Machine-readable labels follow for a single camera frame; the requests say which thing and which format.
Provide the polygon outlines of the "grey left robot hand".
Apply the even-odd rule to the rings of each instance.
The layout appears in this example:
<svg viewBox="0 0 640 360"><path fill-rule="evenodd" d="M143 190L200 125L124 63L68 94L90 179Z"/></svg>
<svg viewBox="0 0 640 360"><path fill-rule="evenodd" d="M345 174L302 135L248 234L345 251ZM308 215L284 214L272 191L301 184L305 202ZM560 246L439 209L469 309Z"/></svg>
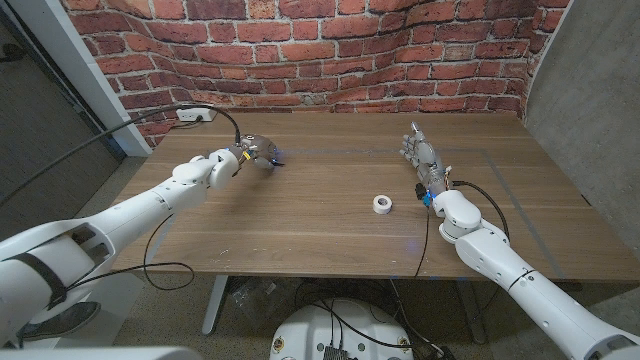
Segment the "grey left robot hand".
<svg viewBox="0 0 640 360"><path fill-rule="evenodd" d="M276 145L267 137L256 134L244 134L236 145L239 150L239 163L249 162L264 170L273 170L280 166L276 155Z"/></svg>

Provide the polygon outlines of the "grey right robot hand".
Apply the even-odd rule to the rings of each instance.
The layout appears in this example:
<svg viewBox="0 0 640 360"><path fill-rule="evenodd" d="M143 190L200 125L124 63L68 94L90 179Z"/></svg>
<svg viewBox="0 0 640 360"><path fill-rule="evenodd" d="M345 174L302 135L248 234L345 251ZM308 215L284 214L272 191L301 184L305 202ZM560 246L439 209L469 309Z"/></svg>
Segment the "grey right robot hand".
<svg viewBox="0 0 640 360"><path fill-rule="evenodd" d="M448 189L445 167L416 122L411 123L411 131L403 136L400 154L416 169L420 183L430 195L436 197Z"/></svg>

